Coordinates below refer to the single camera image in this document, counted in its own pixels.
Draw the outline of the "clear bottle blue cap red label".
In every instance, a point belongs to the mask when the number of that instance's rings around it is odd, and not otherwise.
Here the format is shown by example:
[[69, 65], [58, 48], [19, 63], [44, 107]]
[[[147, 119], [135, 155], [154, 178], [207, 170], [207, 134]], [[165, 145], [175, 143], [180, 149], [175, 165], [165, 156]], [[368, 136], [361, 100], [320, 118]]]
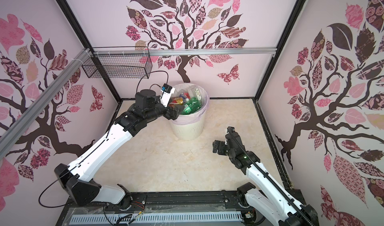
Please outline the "clear bottle blue cap red label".
[[192, 96], [188, 93], [188, 92], [183, 92], [183, 97], [184, 98], [187, 98], [187, 99], [191, 99], [192, 98]]

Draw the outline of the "clear bottle green white label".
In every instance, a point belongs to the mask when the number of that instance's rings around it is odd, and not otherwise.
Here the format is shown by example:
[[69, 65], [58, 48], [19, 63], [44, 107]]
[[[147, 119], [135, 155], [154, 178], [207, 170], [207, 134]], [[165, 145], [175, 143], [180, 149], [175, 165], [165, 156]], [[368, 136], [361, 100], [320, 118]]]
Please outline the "clear bottle green white label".
[[202, 100], [202, 96], [201, 96], [200, 90], [198, 88], [195, 88], [195, 95], [196, 95], [196, 98], [198, 101]]

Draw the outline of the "orange drink red label bottle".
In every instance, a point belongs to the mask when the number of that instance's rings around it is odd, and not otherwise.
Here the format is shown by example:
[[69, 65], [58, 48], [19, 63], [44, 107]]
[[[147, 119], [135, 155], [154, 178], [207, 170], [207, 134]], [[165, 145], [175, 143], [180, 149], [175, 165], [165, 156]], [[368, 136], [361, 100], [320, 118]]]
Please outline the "orange drink red label bottle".
[[169, 105], [185, 105], [189, 101], [188, 98], [183, 97], [173, 97], [170, 99]]

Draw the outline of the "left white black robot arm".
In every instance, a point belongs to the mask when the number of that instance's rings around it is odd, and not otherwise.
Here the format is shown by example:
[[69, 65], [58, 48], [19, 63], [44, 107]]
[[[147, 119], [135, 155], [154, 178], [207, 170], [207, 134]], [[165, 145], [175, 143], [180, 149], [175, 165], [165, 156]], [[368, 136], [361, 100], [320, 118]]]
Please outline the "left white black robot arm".
[[169, 106], [175, 88], [164, 85], [162, 94], [157, 96], [153, 90], [144, 89], [135, 95], [135, 103], [118, 118], [109, 130], [89, 150], [69, 165], [60, 164], [55, 174], [62, 188], [74, 203], [83, 207], [93, 202], [115, 205], [121, 211], [128, 210], [132, 194], [123, 186], [103, 186], [94, 181], [96, 172], [126, 142], [136, 136], [150, 122], [164, 117], [176, 120], [180, 108]]

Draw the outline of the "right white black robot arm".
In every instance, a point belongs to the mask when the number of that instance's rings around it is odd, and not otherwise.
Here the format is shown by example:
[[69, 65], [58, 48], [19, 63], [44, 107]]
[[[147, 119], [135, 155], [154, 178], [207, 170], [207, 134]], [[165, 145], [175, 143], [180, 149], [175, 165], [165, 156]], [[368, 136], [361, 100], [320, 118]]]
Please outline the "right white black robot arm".
[[240, 206], [254, 208], [274, 226], [319, 225], [315, 209], [301, 203], [274, 179], [261, 160], [246, 150], [234, 127], [227, 128], [225, 141], [213, 142], [213, 153], [227, 156], [252, 181], [237, 190]]

